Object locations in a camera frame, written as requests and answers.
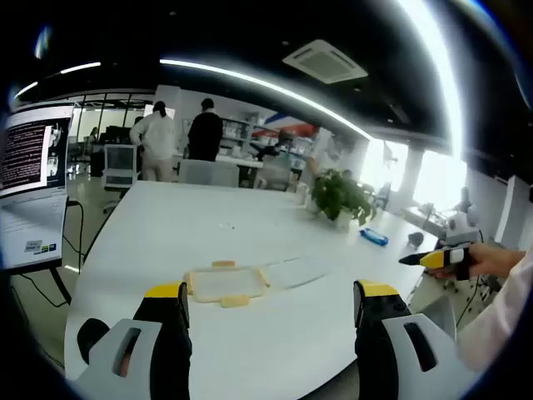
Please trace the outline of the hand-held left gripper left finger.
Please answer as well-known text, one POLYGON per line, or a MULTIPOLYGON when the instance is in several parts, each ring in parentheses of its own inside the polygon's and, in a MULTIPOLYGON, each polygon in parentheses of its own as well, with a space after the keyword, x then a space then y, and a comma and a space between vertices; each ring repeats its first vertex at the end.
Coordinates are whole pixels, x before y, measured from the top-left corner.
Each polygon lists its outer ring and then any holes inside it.
POLYGON ((192 341, 187 283, 153 287, 133 318, 113 327, 89 318, 77 334, 82 399, 188 399, 192 341))

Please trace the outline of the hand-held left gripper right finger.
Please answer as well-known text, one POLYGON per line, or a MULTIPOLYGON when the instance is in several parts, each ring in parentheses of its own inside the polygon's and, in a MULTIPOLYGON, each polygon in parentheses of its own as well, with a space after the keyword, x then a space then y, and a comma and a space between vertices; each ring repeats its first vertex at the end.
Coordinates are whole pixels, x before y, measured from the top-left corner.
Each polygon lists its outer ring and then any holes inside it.
POLYGON ((413 313, 393 287, 367 280, 353 297, 361 399, 459 399, 475 383, 447 297, 413 313))

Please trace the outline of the person's right hand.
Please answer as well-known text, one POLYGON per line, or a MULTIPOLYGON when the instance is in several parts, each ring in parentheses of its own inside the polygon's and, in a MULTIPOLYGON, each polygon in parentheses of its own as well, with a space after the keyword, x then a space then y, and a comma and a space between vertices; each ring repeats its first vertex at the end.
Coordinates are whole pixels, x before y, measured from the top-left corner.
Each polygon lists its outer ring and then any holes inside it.
POLYGON ((470 255, 471 278, 479 275, 507 278, 511 269, 524 258, 526 253, 476 242, 470 245, 470 255))

